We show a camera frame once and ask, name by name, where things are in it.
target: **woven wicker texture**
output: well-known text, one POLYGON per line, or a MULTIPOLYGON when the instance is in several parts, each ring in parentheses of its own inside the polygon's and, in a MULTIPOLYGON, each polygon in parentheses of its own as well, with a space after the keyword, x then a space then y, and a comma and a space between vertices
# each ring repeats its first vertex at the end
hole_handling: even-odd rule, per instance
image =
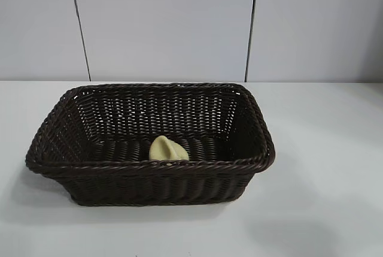
POLYGON ((226 202, 269 167, 274 146, 253 96, 237 84, 105 84, 67 91, 26 156, 81 205, 226 202), (149 161, 165 135, 189 161, 149 161))

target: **table surface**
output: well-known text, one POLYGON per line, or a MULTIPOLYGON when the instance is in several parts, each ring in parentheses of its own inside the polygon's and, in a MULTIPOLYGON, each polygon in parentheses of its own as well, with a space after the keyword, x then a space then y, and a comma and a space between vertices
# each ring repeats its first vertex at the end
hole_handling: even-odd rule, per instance
POLYGON ((0 256, 383 256, 383 84, 246 83, 275 163, 235 202, 142 208, 80 207, 25 168, 47 113, 83 84, 0 82, 0 256))

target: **wicker basket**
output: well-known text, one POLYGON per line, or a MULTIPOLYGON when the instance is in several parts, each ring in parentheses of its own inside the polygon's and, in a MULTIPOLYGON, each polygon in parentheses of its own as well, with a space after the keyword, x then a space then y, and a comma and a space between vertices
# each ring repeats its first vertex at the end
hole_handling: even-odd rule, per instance
POLYGON ((26 165, 80 205, 180 205, 242 195, 274 160, 253 96, 237 84, 105 84, 67 91, 39 128, 26 165), (159 135, 190 161, 149 161, 159 135))

